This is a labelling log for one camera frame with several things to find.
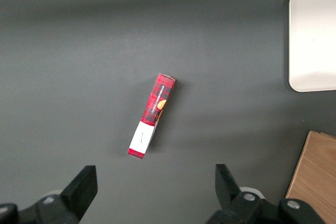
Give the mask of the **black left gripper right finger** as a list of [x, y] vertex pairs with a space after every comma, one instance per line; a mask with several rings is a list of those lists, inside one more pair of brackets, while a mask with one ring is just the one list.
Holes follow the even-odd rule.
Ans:
[[243, 190], [225, 164], [216, 165], [215, 191], [221, 209], [207, 223], [324, 223], [305, 201], [284, 198], [273, 205], [258, 190]]

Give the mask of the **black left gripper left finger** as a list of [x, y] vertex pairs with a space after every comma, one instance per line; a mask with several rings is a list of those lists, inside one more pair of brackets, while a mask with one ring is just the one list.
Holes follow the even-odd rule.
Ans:
[[1, 223], [79, 223], [97, 192], [96, 167], [87, 165], [61, 193], [44, 196], [26, 209], [1, 204]]

